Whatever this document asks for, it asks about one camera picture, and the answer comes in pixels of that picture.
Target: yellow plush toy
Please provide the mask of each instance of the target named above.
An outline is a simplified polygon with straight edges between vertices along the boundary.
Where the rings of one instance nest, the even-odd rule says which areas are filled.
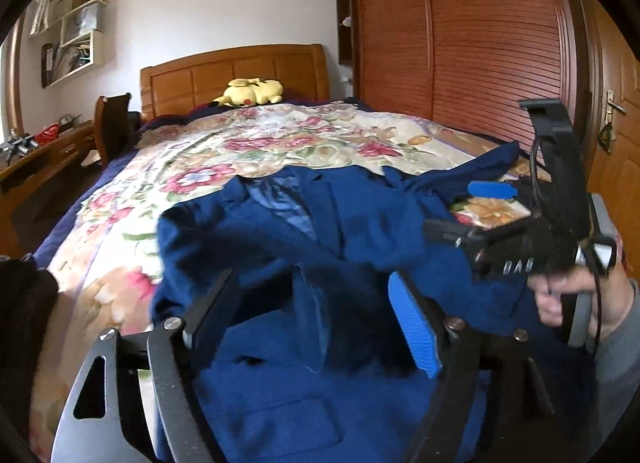
[[[277,80],[237,78],[229,83],[222,97],[214,100],[219,106],[247,107],[255,104],[282,102],[282,84]]]

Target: pikachu plush toy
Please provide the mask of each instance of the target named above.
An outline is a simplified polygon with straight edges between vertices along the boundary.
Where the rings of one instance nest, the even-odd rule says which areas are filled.
[[[219,106],[248,107],[256,104],[282,102],[282,84],[277,80],[237,78],[229,83],[222,97],[216,98]]]

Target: louvered panel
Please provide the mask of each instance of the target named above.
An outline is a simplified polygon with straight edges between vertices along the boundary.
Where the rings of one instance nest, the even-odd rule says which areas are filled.
[[[530,147],[523,98],[559,96],[553,0],[431,0],[433,120]]]
[[[358,0],[360,97],[381,111],[429,117],[426,0]]]

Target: person's arm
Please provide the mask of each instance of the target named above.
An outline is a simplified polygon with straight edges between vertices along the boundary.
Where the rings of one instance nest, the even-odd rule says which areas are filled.
[[[622,257],[618,249],[618,258]],[[596,414],[591,430],[593,453],[622,417],[640,384],[640,295],[630,281],[622,263],[618,263],[607,279],[601,279],[602,335],[596,355]],[[584,267],[576,267],[566,275],[532,276],[529,287],[536,293],[540,320],[551,327],[562,324],[560,294],[592,291],[593,315],[587,348],[593,351],[597,325],[597,300],[593,275]]]

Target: red object on desk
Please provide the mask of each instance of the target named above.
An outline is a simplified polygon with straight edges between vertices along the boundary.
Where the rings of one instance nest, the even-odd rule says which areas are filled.
[[[60,133],[60,124],[53,124],[49,126],[44,131],[38,133],[35,136],[36,142],[41,146],[48,144],[49,142],[53,142],[56,138],[58,138],[58,134]]]

